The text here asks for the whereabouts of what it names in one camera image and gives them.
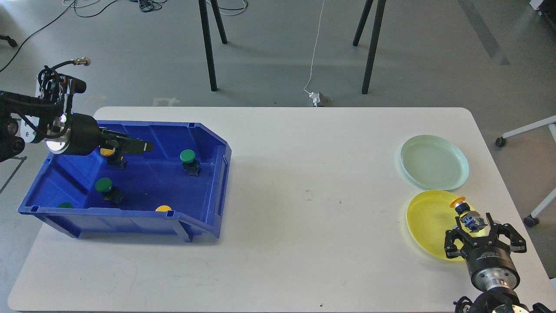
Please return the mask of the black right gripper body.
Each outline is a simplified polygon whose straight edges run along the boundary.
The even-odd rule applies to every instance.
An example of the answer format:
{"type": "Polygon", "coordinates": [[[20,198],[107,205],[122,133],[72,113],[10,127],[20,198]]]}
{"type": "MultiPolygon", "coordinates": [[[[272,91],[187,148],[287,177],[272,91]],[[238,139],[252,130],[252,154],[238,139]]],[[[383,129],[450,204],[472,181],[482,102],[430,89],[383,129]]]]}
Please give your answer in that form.
{"type": "Polygon", "coordinates": [[[467,236],[465,262],[471,283],[483,293],[492,289],[508,289],[512,293],[520,284],[520,276],[511,252],[502,241],[490,245],[487,239],[467,236]]]}

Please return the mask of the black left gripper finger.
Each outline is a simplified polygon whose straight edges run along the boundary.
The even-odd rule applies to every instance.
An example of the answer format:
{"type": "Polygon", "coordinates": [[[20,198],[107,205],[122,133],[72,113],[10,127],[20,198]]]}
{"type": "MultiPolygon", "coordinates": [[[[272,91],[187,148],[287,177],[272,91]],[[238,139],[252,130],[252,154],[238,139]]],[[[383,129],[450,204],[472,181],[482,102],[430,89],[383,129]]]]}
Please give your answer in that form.
{"type": "Polygon", "coordinates": [[[126,133],[120,133],[109,129],[100,129],[100,147],[113,150],[121,154],[143,154],[152,151],[154,144],[151,141],[131,137],[126,133]]]}

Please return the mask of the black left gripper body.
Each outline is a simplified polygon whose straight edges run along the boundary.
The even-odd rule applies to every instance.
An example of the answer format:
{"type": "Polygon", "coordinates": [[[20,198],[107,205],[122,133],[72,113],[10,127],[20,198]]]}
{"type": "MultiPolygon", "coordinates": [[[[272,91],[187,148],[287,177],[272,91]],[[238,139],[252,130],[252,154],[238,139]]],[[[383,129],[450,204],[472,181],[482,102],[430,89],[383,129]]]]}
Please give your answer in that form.
{"type": "Polygon", "coordinates": [[[106,138],[97,121],[89,115],[71,114],[71,125],[61,137],[47,140],[47,148],[54,154],[89,155],[106,144],[106,138]]]}

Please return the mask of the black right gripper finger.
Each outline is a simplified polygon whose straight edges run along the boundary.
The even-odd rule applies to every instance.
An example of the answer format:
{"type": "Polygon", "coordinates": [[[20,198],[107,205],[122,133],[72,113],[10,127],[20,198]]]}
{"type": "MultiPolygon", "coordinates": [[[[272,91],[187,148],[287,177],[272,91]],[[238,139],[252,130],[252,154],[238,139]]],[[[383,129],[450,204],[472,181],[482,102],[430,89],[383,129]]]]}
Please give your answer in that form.
{"type": "Polygon", "coordinates": [[[487,235],[488,244],[495,245],[497,242],[499,242],[499,236],[501,235],[509,240],[509,244],[506,244],[508,246],[509,252],[527,252],[526,240],[517,232],[517,230],[511,224],[493,220],[490,213],[486,213],[486,218],[489,225],[489,232],[487,235]]]}
{"type": "Polygon", "coordinates": [[[446,229],[443,234],[443,256],[448,261],[463,262],[467,257],[467,232],[456,216],[451,218],[450,226],[451,228],[446,229]]]}

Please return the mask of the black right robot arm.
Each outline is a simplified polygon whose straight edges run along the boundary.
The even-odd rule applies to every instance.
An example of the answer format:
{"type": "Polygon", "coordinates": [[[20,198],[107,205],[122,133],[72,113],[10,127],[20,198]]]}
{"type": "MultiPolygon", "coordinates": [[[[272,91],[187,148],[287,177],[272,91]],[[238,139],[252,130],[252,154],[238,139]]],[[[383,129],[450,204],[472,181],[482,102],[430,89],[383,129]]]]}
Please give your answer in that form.
{"type": "Polygon", "coordinates": [[[528,309],[515,292],[520,276],[510,254],[527,251],[524,238],[512,225],[495,223],[489,213],[486,218],[490,226],[486,236],[471,236],[461,228],[459,218],[455,218],[457,226],[445,232],[446,258],[463,258],[473,287],[481,291],[474,301],[466,296],[455,301],[455,312],[551,313],[542,303],[528,309]]]}

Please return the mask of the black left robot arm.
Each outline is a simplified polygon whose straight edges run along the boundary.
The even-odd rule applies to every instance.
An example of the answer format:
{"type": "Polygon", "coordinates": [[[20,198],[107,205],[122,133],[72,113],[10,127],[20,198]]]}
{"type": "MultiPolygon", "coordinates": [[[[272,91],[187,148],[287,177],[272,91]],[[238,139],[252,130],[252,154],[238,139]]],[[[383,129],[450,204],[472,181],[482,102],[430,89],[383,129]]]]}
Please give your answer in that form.
{"type": "Polygon", "coordinates": [[[46,66],[36,78],[38,97],[2,91],[1,151],[4,162],[22,153],[26,144],[45,142],[54,154],[85,156],[101,148],[118,154],[142,154],[153,143],[100,127],[89,115],[72,111],[75,94],[86,91],[86,83],[59,73],[66,65],[89,66],[87,57],[46,66]]]}

